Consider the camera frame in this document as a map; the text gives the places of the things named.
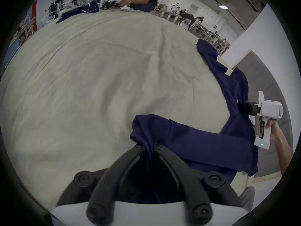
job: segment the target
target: white wall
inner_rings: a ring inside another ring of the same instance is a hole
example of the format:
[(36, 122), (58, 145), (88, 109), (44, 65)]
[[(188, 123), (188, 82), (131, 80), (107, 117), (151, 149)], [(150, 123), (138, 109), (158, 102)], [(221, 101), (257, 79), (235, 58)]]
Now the white wall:
[(227, 22), (224, 23), (218, 32), (221, 37), (223, 35), (222, 39), (225, 38), (230, 44), (233, 44), (233, 42), (238, 38), (238, 34)]
[(55, 0), (37, 0), (36, 23), (38, 30), (43, 27), (42, 20), (48, 15), (48, 8), (54, 1)]
[(170, 2), (167, 4), (168, 8), (170, 8), (173, 4), (176, 5), (176, 3), (179, 3), (179, 7), (181, 9), (189, 9), (191, 4), (196, 5), (199, 9), (196, 11), (195, 14), (193, 14), (194, 17), (204, 17), (204, 21), (202, 22), (202, 25), (211, 31), (218, 31), (219, 35), (222, 38), (227, 39), (227, 41), (231, 44), (235, 39), (237, 39), (238, 34), (235, 32), (234, 28), (231, 26), (226, 25), (224, 29), (222, 27), (225, 26), (225, 23), (227, 21), (227, 18), (222, 15), (222, 13), (217, 14), (215, 11), (213, 11), (211, 8), (203, 4), (199, 0), (170, 0)]
[(255, 189), (255, 198), (252, 210), (256, 208), (274, 189), (281, 177), (273, 178), (258, 183), (251, 183), (251, 186)]
[(269, 5), (222, 58), (233, 67), (249, 50), (262, 60), (281, 89), (290, 113), (295, 151), (301, 132), (301, 76), (288, 37)]

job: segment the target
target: white cloth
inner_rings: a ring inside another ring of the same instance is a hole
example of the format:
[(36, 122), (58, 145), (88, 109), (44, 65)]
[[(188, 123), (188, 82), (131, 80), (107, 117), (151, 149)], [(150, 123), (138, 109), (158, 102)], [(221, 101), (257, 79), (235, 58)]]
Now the white cloth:
[(120, 9), (31, 36), (0, 82), (4, 143), (30, 193), (52, 209), (77, 172), (110, 167), (135, 145), (135, 115), (219, 133), (229, 112), (197, 41), (165, 19)]

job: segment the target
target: folded garment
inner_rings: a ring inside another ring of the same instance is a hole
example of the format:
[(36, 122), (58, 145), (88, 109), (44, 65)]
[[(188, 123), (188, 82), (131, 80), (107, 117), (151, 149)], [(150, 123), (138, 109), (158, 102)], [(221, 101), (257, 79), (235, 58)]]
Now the folded garment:
[(245, 75), (235, 69), (230, 76), (227, 68), (217, 62), (217, 51), (204, 40), (197, 43), (198, 52), (205, 58), (210, 70), (219, 82), (230, 118), (219, 134), (197, 130), (157, 115), (138, 115), (133, 120), (130, 138), (144, 145), (147, 167), (151, 168), (151, 155), (155, 145), (165, 145), (182, 158), (186, 164), (199, 171), (219, 171), (231, 183), (237, 171), (249, 176), (257, 172), (257, 147), (255, 132), (248, 116), (237, 108), (237, 102), (248, 98), (248, 82)]
[(56, 24), (66, 20), (67, 18), (69, 18), (73, 15), (79, 14), (79, 13), (96, 13), (98, 11), (99, 11), (98, 4), (95, 0), (93, 0), (89, 4), (82, 5), (81, 7), (77, 7), (75, 9), (72, 9), (70, 11), (63, 13), (62, 17), (56, 22)]

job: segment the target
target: black jaw clamp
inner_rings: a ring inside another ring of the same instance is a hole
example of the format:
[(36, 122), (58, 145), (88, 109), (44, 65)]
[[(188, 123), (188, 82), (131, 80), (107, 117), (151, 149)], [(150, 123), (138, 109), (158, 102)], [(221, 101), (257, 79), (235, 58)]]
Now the black jaw clamp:
[(155, 203), (144, 193), (151, 187), (160, 203), (184, 201), (186, 218), (192, 225), (204, 225), (211, 220), (211, 202), (241, 207), (237, 194), (222, 174), (191, 169), (165, 146), (154, 151), (149, 183), (145, 183), (145, 163), (145, 149), (136, 145), (110, 168), (79, 172), (57, 206), (89, 201), (88, 219), (95, 225), (109, 225), (113, 221), (114, 201)]

